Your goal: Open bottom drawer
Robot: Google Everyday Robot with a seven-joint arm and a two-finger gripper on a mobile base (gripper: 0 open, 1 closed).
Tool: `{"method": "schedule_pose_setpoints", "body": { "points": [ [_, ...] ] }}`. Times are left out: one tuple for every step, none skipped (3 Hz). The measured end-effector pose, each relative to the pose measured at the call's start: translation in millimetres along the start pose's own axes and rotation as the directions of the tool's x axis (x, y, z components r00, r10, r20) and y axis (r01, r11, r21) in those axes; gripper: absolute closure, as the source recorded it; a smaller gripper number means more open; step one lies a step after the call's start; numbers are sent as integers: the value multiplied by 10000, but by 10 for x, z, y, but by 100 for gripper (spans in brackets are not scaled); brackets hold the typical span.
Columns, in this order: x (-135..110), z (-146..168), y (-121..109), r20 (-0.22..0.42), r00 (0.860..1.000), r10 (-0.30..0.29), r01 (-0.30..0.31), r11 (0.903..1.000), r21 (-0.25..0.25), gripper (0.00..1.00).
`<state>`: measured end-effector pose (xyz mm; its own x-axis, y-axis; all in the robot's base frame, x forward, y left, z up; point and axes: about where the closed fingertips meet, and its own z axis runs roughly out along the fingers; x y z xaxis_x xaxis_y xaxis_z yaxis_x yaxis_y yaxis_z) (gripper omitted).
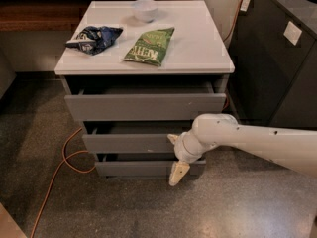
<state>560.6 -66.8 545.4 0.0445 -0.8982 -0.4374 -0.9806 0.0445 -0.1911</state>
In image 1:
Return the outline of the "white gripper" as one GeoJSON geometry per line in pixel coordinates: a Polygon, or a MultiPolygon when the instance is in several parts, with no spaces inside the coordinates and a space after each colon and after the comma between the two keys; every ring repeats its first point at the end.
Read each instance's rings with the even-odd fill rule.
{"type": "Polygon", "coordinates": [[[176,186],[189,171],[190,164],[200,159],[209,146],[201,143],[192,131],[180,135],[168,134],[167,138],[174,145],[175,155],[179,159],[172,164],[169,175],[169,184],[176,186]]]}

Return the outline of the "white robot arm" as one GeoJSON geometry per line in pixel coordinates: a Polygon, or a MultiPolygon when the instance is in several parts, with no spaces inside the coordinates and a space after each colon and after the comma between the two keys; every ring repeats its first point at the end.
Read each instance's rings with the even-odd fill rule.
{"type": "Polygon", "coordinates": [[[317,177],[317,132],[241,125],[229,114],[202,114],[189,131],[168,134],[178,161],[169,184],[177,185],[190,165],[208,151],[229,146],[304,175],[317,177]]]}

